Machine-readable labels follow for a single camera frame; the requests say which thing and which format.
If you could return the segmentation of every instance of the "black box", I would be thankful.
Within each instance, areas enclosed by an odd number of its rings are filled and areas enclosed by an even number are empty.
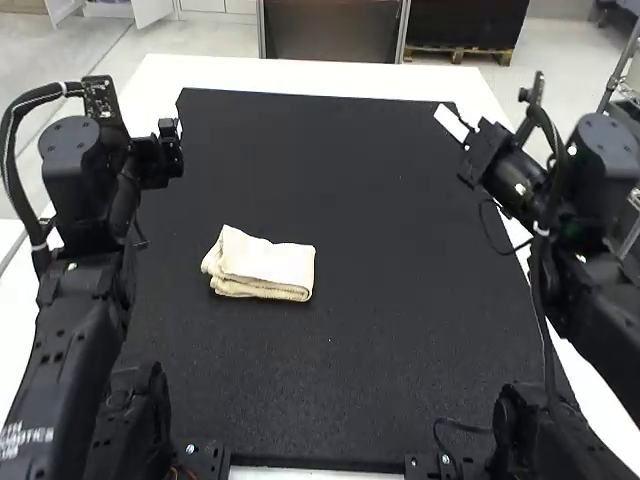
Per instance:
[[[412,0],[407,44],[513,48],[529,0]]]

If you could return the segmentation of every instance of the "white label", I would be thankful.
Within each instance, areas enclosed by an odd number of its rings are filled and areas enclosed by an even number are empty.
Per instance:
[[[449,108],[441,103],[433,114],[433,118],[440,122],[442,125],[458,142],[464,143],[467,135],[469,135],[469,129],[465,127],[460,120]]]
[[[28,443],[50,443],[53,441],[53,427],[22,429],[22,422],[11,423],[0,430],[0,461],[16,458],[20,447]]]

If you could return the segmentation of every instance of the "black panel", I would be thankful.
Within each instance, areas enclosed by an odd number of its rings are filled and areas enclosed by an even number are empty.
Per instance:
[[[182,93],[185,173],[145,193],[122,356],[163,363],[175,436],[234,462],[402,471],[435,451],[436,417],[489,425],[505,382],[540,379],[527,283],[488,247],[436,107]],[[314,245],[311,300],[213,294],[199,266],[224,223]]]
[[[267,58],[394,63],[398,0],[265,0]]]
[[[407,43],[513,48],[529,0],[412,0]]]

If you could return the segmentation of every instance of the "wall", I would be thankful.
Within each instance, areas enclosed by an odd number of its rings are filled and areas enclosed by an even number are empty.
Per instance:
[[[0,13],[47,13],[43,0],[0,0]]]
[[[593,0],[530,0],[528,15],[540,18],[587,20]]]

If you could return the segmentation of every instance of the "wooden pallet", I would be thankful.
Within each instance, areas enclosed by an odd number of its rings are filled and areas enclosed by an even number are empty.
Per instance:
[[[412,62],[415,52],[444,52],[451,54],[451,63],[460,65],[465,53],[481,53],[485,55],[493,55],[500,65],[508,67],[511,65],[513,57],[513,48],[504,49],[487,49],[479,47],[425,47],[416,45],[407,45],[404,48],[404,61]]]

